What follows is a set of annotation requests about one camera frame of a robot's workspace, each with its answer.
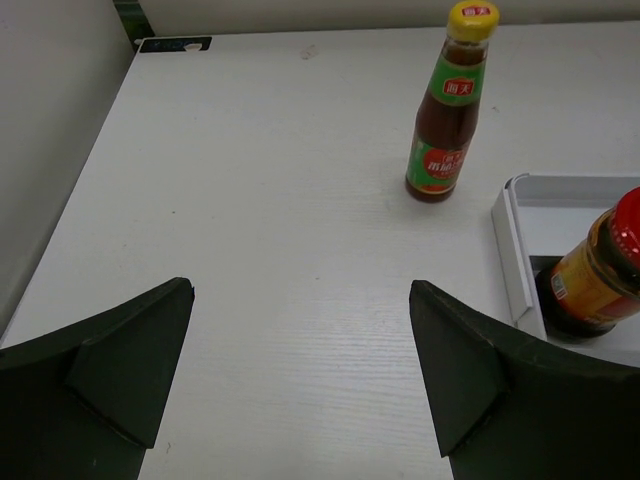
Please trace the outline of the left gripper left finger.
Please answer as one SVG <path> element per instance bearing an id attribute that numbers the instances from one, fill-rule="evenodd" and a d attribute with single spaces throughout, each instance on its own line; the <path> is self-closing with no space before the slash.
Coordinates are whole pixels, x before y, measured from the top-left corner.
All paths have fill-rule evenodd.
<path id="1" fill-rule="evenodd" d="M 173 278 L 1 351 L 4 479 L 135 479 L 155 445 L 195 290 Z"/>

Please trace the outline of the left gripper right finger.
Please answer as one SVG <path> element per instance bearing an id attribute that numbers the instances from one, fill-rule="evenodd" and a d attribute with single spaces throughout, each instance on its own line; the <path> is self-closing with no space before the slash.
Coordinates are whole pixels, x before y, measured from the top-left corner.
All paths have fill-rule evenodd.
<path id="1" fill-rule="evenodd" d="M 425 280 L 410 319 L 440 453 L 457 479 L 635 479 L 639 370 L 555 346 Z"/>

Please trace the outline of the red-lid sauce jar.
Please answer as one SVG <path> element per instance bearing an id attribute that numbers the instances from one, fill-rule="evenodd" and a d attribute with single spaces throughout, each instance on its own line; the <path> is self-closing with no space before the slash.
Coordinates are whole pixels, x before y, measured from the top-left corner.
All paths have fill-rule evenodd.
<path id="1" fill-rule="evenodd" d="M 639 313 L 639 189 L 600 215 L 586 238 L 535 277 L 547 331 L 596 338 Z"/>

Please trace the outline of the tall sauce bottle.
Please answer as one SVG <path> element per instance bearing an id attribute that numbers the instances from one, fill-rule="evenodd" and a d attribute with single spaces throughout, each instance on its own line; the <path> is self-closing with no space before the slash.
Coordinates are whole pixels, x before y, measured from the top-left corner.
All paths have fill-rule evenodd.
<path id="1" fill-rule="evenodd" d="M 405 185 L 428 203 L 453 193 L 476 131 L 489 40 L 499 24 L 489 1 L 460 1 L 417 110 Z"/>

